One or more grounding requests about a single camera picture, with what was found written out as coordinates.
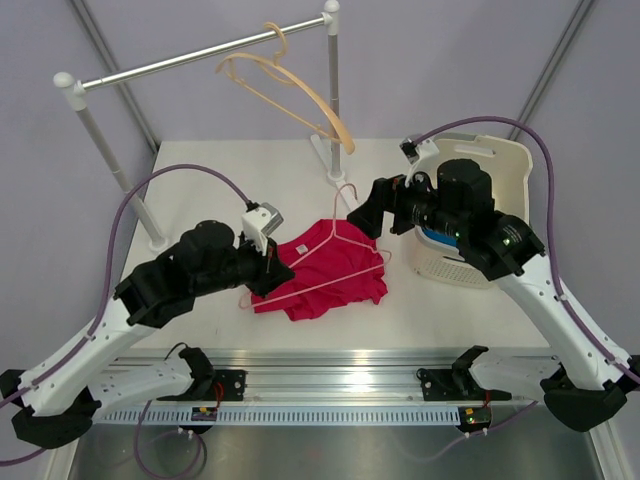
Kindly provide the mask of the blue t shirt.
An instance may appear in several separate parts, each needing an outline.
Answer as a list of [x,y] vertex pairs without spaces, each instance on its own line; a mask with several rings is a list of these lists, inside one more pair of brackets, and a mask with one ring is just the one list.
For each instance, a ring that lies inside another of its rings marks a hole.
[[453,237],[446,236],[427,228],[423,228],[421,230],[421,235],[424,238],[424,242],[432,248],[449,250],[457,249],[457,240]]

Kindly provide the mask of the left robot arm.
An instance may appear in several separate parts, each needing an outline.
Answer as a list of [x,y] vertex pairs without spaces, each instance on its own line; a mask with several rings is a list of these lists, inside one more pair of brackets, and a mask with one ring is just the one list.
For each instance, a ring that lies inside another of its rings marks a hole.
[[274,240],[257,247],[224,223],[199,223],[156,259],[138,265],[116,286],[103,313],[54,355],[30,370],[2,374],[3,400],[19,408],[11,419],[16,437],[56,449],[120,408],[207,397],[216,373],[199,348],[123,374],[108,375],[105,369],[132,345],[192,311],[201,296],[245,286],[265,297],[293,277]]

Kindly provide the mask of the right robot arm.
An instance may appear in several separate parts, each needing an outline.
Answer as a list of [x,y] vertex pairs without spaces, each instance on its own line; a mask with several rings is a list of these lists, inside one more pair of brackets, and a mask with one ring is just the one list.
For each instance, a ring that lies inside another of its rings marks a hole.
[[422,227],[452,238],[462,259],[520,307],[553,353],[544,360],[500,357],[474,346],[452,364],[454,389],[464,397],[500,391],[541,402],[577,432],[611,419],[639,387],[639,358],[578,316],[552,275],[549,251],[525,221],[496,210],[491,177],[476,162],[448,160],[436,180],[379,178],[347,220],[371,239],[381,236],[386,213],[395,235]]

